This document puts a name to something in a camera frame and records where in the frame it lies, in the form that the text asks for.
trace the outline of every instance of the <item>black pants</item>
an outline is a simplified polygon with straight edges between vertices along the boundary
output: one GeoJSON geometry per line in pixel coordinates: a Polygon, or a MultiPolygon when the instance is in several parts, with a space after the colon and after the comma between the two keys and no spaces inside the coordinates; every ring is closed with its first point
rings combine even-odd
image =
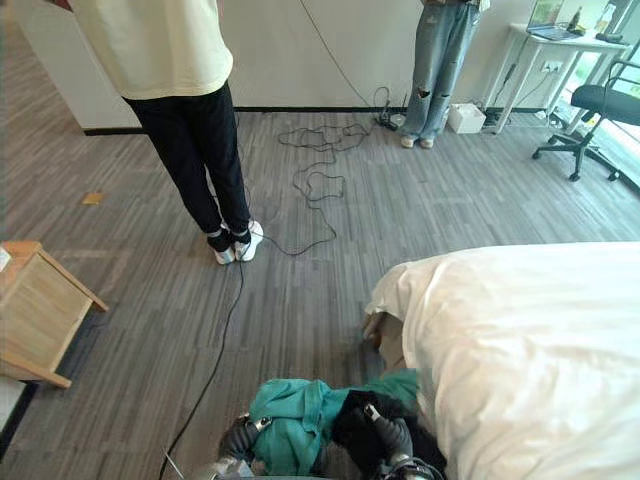
{"type": "Polygon", "coordinates": [[[129,100],[142,128],[178,187],[187,210],[205,233],[249,225],[229,85],[208,95],[129,100]],[[206,170],[220,204],[207,184],[206,170]]]}

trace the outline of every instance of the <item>sock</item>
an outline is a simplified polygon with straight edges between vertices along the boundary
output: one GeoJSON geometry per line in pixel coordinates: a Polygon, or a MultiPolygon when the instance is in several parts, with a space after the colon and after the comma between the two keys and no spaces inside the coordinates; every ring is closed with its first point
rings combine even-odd
{"type": "Polygon", "coordinates": [[[235,232],[231,232],[231,235],[233,235],[233,238],[235,239],[236,242],[240,242],[240,243],[251,243],[251,232],[247,229],[242,233],[235,233],[235,232]]]}
{"type": "Polygon", "coordinates": [[[207,233],[207,243],[217,252],[224,252],[231,246],[231,238],[227,230],[207,233]]]}

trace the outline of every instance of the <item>green towel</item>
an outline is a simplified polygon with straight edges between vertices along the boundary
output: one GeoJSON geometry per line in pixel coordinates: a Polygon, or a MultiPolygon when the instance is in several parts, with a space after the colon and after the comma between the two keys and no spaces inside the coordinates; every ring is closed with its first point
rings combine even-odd
{"type": "MultiPolygon", "coordinates": [[[[415,410],[418,391],[414,370],[399,370],[357,390],[383,393],[415,410]]],[[[253,420],[271,417],[273,423],[254,446],[269,475],[307,475],[330,441],[331,429],[350,388],[331,390],[316,380],[274,379],[258,390],[249,408],[253,420]]]]}

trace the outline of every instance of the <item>light blue jeans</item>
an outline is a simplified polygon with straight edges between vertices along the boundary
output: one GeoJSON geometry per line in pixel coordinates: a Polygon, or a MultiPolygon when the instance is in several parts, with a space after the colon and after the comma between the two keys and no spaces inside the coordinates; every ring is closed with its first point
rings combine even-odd
{"type": "Polygon", "coordinates": [[[480,13],[473,5],[426,4],[416,32],[413,88],[403,135],[433,140],[444,128],[449,101],[480,13]]]}

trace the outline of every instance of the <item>black office chair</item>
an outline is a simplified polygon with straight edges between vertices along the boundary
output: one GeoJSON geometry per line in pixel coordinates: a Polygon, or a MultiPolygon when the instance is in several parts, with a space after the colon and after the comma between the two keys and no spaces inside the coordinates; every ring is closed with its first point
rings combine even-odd
{"type": "Polygon", "coordinates": [[[634,187],[634,190],[639,191],[638,186],[633,184],[624,172],[613,166],[609,160],[602,156],[602,154],[589,146],[593,139],[594,132],[606,119],[630,125],[640,125],[640,99],[612,89],[613,84],[616,81],[640,85],[640,82],[623,78],[621,76],[624,69],[627,67],[640,69],[639,64],[625,60],[615,60],[609,66],[609,79],[604,87],[599,85],[583,85],[578,87],[571,96],[571,105],[588,110],[588,112],[582,117],[583,121],[587,122],[596,113],[600,114],[600,120],[598,120],[596,126],[585,135],[582,141],[564,135],[553,135],[547,141],[549,145],[539,147],[533,153],[531,158],[537,160],[540,158],[540,152],[573,152],[573,155],[576,157],[576,169],[569,177],[569,180],[576,182],[580,179],[582,158],[586,155],[609,169],[611,172],[609,175],[610,181],[624,177],[625,183],[634,187]],[[613,67],[615,65],[621,65],[622,67],[618,70],[616,75],[613,75],[613,67]],[[558,141],[562,142],[564,145],[555,145],[558,141]]]}

